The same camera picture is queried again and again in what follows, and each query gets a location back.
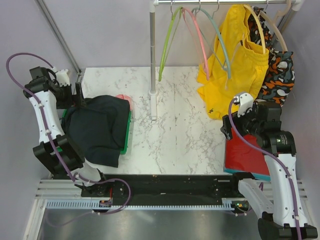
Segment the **pale teal hanger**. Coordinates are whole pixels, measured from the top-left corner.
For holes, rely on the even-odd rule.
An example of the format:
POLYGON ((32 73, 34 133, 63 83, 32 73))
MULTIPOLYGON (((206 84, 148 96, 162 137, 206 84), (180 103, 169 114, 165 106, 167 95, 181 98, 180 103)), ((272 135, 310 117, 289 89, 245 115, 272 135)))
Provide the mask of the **pale teal hanger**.
POLYGON ((216 21, 214 20, 214 18, 206 11, 204 10, 203 8, 201 7, 195 7, 191 10, 191 12, 194 14, 194 17, 196 17, 197 13, 198 12, 203 12, 207 18, 209 19, 209 21, 211 22, 212 26, 214 27, 215 29, 215 32, 216 32, 216 36, 219 40, 219 43, 220 43, 220 46, 221 46, 221 49, 222 49, 222 52, 223 52, 223 56, 224 56, 224 62, 222 63, 220 61, 220 59, 218 58, 217 56, 217 53, 215 50, 213 50, 212 47, 210 47, 213 55, 216 57, 216 59, 218 60, 218 63, 220 64, 221 68, 227 73, 227 79, 230 79, 231 76, 232 76, 232 73, 231 73, 231 63, 230 63, 230 59, 229 59, 229 56, 228 56, 228 52, 227 52, 227 49, 226 49, 226 46, 225 46, 225 42, 223 40, 223 37, 220 33, 220 30, 219 30, 219 27, 216 23, 216 21))

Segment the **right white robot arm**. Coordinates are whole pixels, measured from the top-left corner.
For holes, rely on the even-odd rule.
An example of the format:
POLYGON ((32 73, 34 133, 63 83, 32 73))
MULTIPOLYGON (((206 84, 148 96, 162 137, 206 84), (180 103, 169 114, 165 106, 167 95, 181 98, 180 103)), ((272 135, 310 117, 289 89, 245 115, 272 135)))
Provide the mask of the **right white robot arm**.
POLYGON ((233 174, 229 191, 244 196, 258 218, 258 232, 263 240, 315 240, 318 230, 304 213, 296 177, 296 145, 293 135, 282 130, 282 108, 272 102, 242 104, 231 100, 222 118, 221 132, 227 140, 236 134, 249 147, 262 153, 272 187, 269 200, 257 186, 250 172, 233 174))

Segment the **dark navy shorts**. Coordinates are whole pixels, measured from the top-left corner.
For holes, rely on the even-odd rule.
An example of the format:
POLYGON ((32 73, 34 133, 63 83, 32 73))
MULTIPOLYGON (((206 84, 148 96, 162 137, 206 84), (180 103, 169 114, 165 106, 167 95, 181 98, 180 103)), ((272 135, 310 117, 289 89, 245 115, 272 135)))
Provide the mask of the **dark navy shorts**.
POLYGON ((117 168, 125 148, 130 102, 111 95, 86 98, 85 106, 70 107, 63 131, 92 164, 117 168))

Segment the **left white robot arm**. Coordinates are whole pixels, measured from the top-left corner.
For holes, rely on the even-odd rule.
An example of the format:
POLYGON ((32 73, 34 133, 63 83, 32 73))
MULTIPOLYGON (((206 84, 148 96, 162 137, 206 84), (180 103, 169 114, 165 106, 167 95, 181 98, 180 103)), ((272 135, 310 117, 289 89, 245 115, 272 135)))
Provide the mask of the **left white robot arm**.
POLYGON ((31 81, 24 85, 23 94, 35 111, 39 144, 32 150, 35 157, 54 177, 79 180, 82 187, 92 186, 99 197, 106 196, 110 185, 103 174, 90 166, 77 144, 64 132, 58 110, 85 105, 82 87, 72 91, 68 69, 35 67, 30 69, 31 81))

